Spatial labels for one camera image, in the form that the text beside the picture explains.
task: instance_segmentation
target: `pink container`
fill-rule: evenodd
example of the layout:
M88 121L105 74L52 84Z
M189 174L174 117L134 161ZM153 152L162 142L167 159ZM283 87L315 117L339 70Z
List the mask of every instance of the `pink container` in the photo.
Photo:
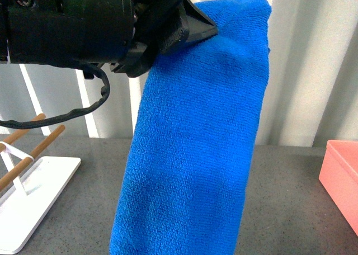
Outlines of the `pink container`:
M358 142L329 140L319 180L358 235Z

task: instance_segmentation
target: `towel fold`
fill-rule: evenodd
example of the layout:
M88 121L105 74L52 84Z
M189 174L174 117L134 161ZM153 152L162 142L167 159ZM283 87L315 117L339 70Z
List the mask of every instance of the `towel fold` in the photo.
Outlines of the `towel fold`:
M266 0L197 6L219 34L159 56L145 85L110 253L233 254L269 78Z

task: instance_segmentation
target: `microfiber towel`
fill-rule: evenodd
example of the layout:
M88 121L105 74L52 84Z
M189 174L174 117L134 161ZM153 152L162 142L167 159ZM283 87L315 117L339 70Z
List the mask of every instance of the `microfiber towel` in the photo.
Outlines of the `microfiber towel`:
M269 78L266 0L197 6L219 34L159 56L140 104L110 254L233 254Z

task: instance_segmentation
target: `white stand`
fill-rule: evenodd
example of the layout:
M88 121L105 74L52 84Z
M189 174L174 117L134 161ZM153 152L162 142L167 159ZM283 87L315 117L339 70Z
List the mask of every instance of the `white stand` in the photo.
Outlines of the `white stand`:
M10 153L30 157L1 142L1 156L10 171ZM42 157L0 198L0 254L18 253L55 203L81 163L79 158Z

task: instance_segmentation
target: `black cable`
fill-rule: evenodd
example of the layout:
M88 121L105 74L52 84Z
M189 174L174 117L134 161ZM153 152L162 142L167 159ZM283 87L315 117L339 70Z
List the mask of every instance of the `black cable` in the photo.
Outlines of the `black cable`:
M84 72L91 73L97 78L101 79L103 81L104 86L101 88L102 97L100 98L100 100L98 100L88 108L76 108L67 114L59 115L56 117L52 117L40 121L29 121L29 122L17 122L14 120L0 121L0 126L3 126L5 128L11 128L11 129L34 129L34 128L41 128L43 126L55 125L86 114L90 114L91 112L98 109L108 99L110 95L110 82L108 80L106 73L102 69L90 63L81 63L77 61L69 61L64 65L56 64L55 66L83 70Z

